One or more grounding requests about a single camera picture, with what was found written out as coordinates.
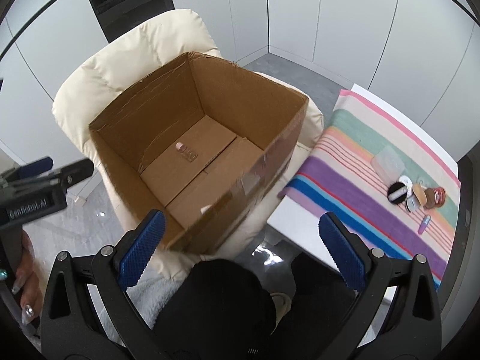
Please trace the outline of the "left hand with nails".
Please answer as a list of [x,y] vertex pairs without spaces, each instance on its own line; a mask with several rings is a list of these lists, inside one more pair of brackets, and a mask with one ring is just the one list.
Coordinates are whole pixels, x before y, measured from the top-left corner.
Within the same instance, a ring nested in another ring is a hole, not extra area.
[[21,307],[21,322],[27,326],[41,313],[43,296],[40,289],[38,275],[34,271],[34,249],[29,235],[21,231],[22,256],[16,269],[16,280],[11,292],[17,294],[22,291],[19,301]]

